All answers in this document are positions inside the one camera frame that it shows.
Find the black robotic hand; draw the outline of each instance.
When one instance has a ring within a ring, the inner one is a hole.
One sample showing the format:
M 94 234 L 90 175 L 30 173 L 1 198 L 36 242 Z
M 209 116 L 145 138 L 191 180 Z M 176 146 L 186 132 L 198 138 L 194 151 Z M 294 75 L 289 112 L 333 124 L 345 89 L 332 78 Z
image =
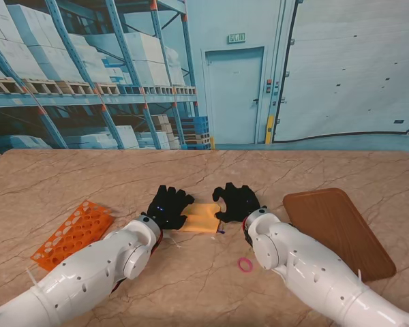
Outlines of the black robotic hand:
M 213 191 L 214 201 L 218 201 L 220 197 L 226 203 L 226 212 L 216 213 L 215 216 L 225 223 L 242 222 L 250 213 L 260 208 L 256 194 L 247 185 L 237 188 L 232 183 L 226 183 L 225 189 L 217 187 Z
M 186 220 L 186 216 L 181 215 L 183 209 L 193 202 L 194 198 L 184 190 L 176 192 L 174 187 L 167 190 L 165 185 L 161 185 L 147 209 L 147 216 L 152 218 L 161 230 L 178 230 Z

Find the door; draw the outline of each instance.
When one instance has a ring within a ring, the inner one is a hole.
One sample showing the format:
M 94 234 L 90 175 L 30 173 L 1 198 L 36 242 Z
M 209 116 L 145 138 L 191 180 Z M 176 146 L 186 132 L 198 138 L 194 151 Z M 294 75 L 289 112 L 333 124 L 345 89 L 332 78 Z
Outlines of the door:
M 264 48 L 206 52 L 216 144 L 255 143 L 263 55 Z

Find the brown cutting board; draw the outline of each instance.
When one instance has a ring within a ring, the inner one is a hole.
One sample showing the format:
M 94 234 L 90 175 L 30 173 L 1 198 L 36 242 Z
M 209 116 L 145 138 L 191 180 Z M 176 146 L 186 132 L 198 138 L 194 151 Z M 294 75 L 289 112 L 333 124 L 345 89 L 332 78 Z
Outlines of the brown cutting board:
M 294 227 L 338 254 L 356 275 L 361 269 L 363 281 L 392 277 L 397 272 L 392 259 L 341 189 L 288 194 L 284 206 Z

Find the rubber band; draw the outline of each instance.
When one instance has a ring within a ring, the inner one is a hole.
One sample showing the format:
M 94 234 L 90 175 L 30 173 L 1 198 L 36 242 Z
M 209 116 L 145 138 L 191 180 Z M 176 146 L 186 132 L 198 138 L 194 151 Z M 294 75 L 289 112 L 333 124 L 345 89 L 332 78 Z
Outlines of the rubber band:
M 241 263 L 245 262 L 248 265 L 248 270 L 245 270 L 243 267 L 241 267 Z M 253 264 L 250 260 L 248 260 L 245 257 L 239 258 L 238 259 L 238 268 L 240 271 L 242 271 L 243 273 L 250 273 L 253 270 Z

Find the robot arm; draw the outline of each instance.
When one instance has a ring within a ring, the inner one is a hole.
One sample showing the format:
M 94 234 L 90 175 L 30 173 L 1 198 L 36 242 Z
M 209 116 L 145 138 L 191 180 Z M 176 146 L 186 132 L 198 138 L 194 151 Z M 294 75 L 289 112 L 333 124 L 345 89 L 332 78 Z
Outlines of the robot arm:
M 226 202 L 226 212 L 220 213 L 226 221 L 247 217 L 245 238 L 259 264 L 277 273 L 306 305 L 341 326 L 409 327 L 409 313 L 366 286 L 330 249 L 261 208 L 251 189 L 228 183 L 215 191 L 214 200 L 221 196 Z M 236 195 L 238 202 L 232 202 Z
M 76 252 L 39 283 L 0 307 L 0 327 L 57 327 L 91 310 L 124 279 L 136 278 L 162 239 L 179 229 L 181 211 L 194 201 L 161 186 L 148 214 Z

